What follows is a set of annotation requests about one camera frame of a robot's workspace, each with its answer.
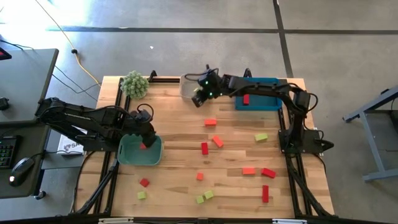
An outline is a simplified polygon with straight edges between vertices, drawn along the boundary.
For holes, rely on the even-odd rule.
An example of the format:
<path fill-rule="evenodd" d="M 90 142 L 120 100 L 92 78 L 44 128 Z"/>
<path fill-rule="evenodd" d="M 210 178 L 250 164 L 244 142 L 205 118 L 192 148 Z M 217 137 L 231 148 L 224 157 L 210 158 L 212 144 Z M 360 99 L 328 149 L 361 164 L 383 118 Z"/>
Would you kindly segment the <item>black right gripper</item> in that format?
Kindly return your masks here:
<path fill-rule="evenodd" d="M 220 82 L 221 78 L 216 72 L 201 75 L 198 79 L 198 84 L 201 86 L 200 93 L 197 92 L 192 97 L 194 105 L 199 108 L 207 99 L 219 97 L 221 93 Z"/>

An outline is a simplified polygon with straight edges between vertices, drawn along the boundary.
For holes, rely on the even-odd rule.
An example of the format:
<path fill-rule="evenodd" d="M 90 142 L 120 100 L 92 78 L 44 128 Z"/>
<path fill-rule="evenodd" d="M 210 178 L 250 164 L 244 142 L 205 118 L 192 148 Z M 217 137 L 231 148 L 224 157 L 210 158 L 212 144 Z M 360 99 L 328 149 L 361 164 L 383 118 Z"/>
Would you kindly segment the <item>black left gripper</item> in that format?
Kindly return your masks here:
<path fill-rule="evenodd" d="M 132 112 L 132 116 L 139 128 L 139 133 L 143 135 L 143 144 L 146 147 L 151 147 L 157 140 L 157 135 L 152 121 L 152 115 L 147 110 L 137 110 Z"/>

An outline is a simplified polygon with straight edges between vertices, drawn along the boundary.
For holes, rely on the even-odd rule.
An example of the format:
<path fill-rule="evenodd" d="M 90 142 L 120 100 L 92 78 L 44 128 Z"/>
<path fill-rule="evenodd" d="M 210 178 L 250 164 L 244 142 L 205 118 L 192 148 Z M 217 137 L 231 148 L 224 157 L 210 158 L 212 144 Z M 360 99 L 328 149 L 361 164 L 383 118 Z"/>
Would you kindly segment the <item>white plastic bin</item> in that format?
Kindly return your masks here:
<path fill-rule="evenodd" d="M 194 89 L 201 90 L 201 86 L 198 84 L 199 77 L 194 74 L 185 74 L 180 77 L 179 91 L 182 98 L 190 100 L 196 94 Z"/>

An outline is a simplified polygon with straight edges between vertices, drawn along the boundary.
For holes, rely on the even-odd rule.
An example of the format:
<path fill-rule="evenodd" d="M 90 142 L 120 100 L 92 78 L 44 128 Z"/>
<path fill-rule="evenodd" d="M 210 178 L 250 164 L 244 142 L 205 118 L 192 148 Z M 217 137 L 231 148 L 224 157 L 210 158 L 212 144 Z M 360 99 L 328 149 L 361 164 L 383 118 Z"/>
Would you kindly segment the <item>teal plastic bin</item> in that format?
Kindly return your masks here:
<path fill-rule="evenodd" d="M 118 148 L 118 161 L 130 166 L 156 166 L 162 158 L 163 142 L 160 136 L 151 147 L 140 149 L 142 138 L 125 135 L 121 138 Z"/>

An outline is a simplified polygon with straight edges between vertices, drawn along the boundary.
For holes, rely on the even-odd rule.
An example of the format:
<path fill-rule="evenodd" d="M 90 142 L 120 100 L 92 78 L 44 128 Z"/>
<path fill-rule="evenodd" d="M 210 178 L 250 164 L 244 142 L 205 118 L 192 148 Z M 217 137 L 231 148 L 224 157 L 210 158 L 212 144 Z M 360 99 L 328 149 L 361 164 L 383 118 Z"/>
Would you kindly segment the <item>green potted plant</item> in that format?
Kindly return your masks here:
<path fill-rule="evenodd" d="M 121 91 L 131 99 L 142 99 L 146 96 L 149 88 L 149 81 L 141 73 L 133 70 L 123 77 L 121 82 Z"/>

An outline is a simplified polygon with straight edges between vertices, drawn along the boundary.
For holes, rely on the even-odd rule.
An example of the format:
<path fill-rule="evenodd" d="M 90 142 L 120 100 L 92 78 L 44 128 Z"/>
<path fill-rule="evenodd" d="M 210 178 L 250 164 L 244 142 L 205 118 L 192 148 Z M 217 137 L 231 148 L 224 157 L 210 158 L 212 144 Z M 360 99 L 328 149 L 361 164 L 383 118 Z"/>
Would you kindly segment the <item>blue plastic bin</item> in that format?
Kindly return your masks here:
<path fill-rule="evenodd" d="M 266 84 L 279 84 L 279 79 L 277 78 L 244 78 L 249 82 L 260 82 Z M 235 110 L 241 111 L 277 111 L 282 106 L 282 100 L 280 98 L 271 96 L 259 96 L 250 95 L 249 104 L 245 105 L 243 103 L 243 97 L 237 96 L 234 100 Z"/>

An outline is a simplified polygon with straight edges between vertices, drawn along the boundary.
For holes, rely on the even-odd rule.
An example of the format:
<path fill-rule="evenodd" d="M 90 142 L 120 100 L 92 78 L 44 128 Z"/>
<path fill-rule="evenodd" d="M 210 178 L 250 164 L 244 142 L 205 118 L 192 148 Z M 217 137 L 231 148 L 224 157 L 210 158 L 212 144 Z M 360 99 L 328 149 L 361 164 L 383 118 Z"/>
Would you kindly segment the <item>white plastic strip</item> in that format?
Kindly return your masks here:
<path fill-rule="evenodd" d="M 134 223 L 133 218 L 100 218 L 98 224 L 131 224 Z"/>
<path fill-rule="evenodd" d="M 308 224 L 308 222 L 306 220 L 299 219 L 275 218 L 272 219 L 272 224 Z"/>

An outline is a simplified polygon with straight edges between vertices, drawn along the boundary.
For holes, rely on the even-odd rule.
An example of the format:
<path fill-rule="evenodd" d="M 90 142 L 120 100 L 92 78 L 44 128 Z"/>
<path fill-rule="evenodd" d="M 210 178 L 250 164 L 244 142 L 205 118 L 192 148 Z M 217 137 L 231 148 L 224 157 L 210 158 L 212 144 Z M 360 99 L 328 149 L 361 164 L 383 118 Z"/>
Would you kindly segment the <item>dark desk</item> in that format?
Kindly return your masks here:
<path fill-rule="evenodd" d="M 35 196 L 40 191 L 44 176 L 42 160 L 47 146 L 49 128 L 41 124 L 11 125 L 0 124 L 0 137 L 20 135 L 22 137 L 13 166 L 0 169 L 0 199 Z M 18 187 L 9 185 L 9 176 L 13 167 L 23 158 L 33 158 L 35 164 L 26 180 Z"/>

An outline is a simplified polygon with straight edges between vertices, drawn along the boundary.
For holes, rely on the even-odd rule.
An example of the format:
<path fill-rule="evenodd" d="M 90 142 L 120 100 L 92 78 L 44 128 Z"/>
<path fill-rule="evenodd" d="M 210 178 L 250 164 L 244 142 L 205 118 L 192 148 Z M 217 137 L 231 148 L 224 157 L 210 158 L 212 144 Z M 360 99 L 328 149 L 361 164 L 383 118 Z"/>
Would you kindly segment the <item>black computer mouse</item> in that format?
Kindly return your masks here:
<path fill-rule="evenodd" d="M 9 185 L 12 187 L 20 186 L 27 178 L 35 162 L 31 157 L 21 159 L 11 170 Z"/>

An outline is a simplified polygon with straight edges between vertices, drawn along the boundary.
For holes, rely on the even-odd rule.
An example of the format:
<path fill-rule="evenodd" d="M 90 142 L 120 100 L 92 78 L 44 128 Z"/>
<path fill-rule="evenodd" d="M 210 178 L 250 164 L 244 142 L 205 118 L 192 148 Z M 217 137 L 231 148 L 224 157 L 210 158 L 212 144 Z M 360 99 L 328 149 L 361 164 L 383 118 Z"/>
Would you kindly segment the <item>grey desk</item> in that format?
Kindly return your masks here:
<path fill-rule="evenodd" d="M 44 99 L 58 57 L 58 49 L 9 50 L 0 60 L 0 98 L 9 108 L 0 110 L 0 123 L 30 123 Z"/>

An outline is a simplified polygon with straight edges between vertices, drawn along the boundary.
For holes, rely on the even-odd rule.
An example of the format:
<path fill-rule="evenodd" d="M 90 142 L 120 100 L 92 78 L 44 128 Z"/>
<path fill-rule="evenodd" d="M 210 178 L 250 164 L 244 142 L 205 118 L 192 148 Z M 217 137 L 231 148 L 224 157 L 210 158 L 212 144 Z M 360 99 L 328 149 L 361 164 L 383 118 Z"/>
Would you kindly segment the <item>black keyboard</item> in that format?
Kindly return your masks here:
<path fill-rule="evenodd" d="M 0 169 L 10 169 L 13 166 L 21 139 L 20 135 L 0 137 Z"/>

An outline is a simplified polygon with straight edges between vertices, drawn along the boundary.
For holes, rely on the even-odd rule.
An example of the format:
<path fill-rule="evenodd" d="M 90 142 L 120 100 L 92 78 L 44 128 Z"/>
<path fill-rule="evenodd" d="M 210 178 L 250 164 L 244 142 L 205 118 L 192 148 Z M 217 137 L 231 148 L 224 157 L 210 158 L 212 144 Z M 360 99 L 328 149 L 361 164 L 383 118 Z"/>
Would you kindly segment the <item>blue-grey metal stand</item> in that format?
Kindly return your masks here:
<path fill-rule="evenodd" d="M 365 182 L 398 177 L 398 168 L 387 169 L 381 151 L 398 152 L 398 110 L 380 109 L 381 106 L 398 102 L 398 85 L 386 89 L 362 107 L 343 117 L 346 123 L 359 118 L 373 154 L 378 171 L 363 176 Z"/>

